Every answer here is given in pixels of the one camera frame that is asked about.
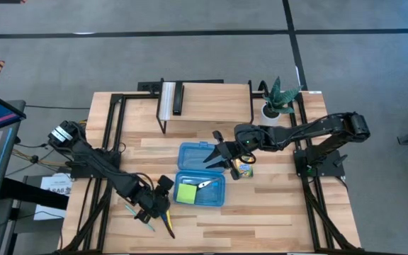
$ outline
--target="clear blue box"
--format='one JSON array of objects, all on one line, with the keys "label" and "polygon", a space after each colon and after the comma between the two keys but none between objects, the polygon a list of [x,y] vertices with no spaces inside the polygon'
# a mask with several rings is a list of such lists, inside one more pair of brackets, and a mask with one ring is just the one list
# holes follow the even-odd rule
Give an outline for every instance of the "clear blue box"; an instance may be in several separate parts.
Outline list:
[{"label": "clear blue box", "polygon": [[217,179],[196,192],[195,205],[217,206],[220,207],[225,203],[226,180],[223,172],[224,168],[206,169],[206,166],[222,160],[217,157],[207,163],[203,163],[215,146],[207,142],[184,142],[181,144],[178,153],[178,173],[174,186],[174,201],[177,202],[177,192],[179,184],[198,185],[204,181]]}]

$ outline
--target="potted plant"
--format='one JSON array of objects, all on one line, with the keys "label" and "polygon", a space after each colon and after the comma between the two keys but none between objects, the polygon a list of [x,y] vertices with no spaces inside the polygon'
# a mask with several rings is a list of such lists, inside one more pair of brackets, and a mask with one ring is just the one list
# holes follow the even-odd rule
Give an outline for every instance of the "potted plant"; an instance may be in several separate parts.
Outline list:
[{"label": "potted plant", "polygon": [[278,125],[278,119],[281,113],[293,113],[294,109],[288,107],[288,103],[294,100],[295,96],[300,92],[301,86],[281,92],[280,77],[277,77],[272,86],[270,94],[263,96],[266,99],[266,104],[262,107],[262,125]]}]

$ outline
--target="white tag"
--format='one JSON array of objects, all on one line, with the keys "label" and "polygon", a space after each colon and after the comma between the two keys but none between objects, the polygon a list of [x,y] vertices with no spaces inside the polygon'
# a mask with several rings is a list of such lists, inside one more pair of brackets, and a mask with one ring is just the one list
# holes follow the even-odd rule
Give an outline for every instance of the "white tag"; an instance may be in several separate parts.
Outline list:
[{"label": "white tag", "polygon": [[72,140],[72,138],[73,138],[71,135],[69,135],[68,132],[63,130],[62,127],[60,127],[60,126],[56,127],[56,131],[58,131],[63,137],[66,137],[68,140]]},{"label": "white tag", "polygon": [[53,130],[51,132],[59,141],[64,142],[65,137],[63,137],[61,134],[59,134],[56,130]]}]

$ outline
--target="black floor stripe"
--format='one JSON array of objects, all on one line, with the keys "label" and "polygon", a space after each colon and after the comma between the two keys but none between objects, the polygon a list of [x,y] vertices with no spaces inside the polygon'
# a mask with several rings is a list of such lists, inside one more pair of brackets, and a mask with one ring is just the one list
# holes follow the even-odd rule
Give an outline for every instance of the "black floor stripe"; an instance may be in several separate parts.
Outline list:
[{"label": "black floor stripe", "polygon": [[303,69],[302,58],[300,56],[300,50],[298,48],[297,36],[295,35],[294,23],[292,19],[292,13],[290,12],[290,6],[288,0],[283,0],[283,7],[286,16],[286,22],[288,23],[288,32],[290,39],[290,46],[292,47],[292,54],[294,56],[294,63],[297,67],[298,79],[302,90],[307,91],[308,85],[305,78],[305,70]]},{"label": "black floor stripe", "polygon": [[408,28],[386,29],[328,29],[328,30],[297,30],[297,35],[381,35],[408,34]]},{"label": "black floor stripe", "polygon": [[32,33],[0,34],[0,39],[42,38],[131,38],[162,36],[205,36],[205,35],[287,35],[287,30],[185,30],[152,32],[109,32],[109,33]]}]

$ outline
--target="white paper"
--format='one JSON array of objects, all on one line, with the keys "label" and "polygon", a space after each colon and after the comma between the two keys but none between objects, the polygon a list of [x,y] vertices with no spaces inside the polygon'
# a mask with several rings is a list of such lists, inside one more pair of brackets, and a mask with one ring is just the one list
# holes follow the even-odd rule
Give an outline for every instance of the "white paper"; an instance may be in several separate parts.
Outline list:
[{"label": "white paper", "polygon": [[[72,181],[70,180],[69,175],[67,176],[66,174],[55,174],[53,176],[42,177],[42,183],[40,184],[40,188],[44,190],[53,191],[62,195],[70,196],[70,191],[72,189]],[[65,217],[65,210],[49,208],[43,205],[37,205],[35,207],[35,212],[37,214],[34,215],[34,220],[51,220],[59,218],[52,215],[48,215],[43,212],[38,213],[41,211]]]}]

